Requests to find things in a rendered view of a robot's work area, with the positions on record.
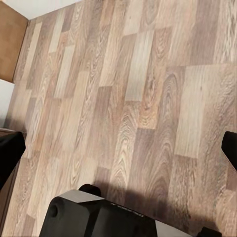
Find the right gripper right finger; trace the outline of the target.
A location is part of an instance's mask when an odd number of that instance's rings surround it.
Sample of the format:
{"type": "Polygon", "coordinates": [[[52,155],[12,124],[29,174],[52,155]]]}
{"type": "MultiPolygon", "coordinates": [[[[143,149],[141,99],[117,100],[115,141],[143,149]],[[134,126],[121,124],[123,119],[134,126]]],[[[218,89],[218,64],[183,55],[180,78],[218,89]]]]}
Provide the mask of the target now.
{"type": "Polygon", "coordinates": [[[221,149],[237,171],[237,133],[226,131],[221,149]]]}

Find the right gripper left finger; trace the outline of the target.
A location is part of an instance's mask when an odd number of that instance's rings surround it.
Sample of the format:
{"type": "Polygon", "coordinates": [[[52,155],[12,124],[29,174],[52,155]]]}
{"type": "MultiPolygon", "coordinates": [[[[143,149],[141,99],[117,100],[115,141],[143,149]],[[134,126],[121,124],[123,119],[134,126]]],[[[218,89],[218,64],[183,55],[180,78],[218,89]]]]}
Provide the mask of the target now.
{"type": "Polygon", "coordinates": [[[0,137],[0,191],[25,149],[25,140],[20,131],[0,137]]]}

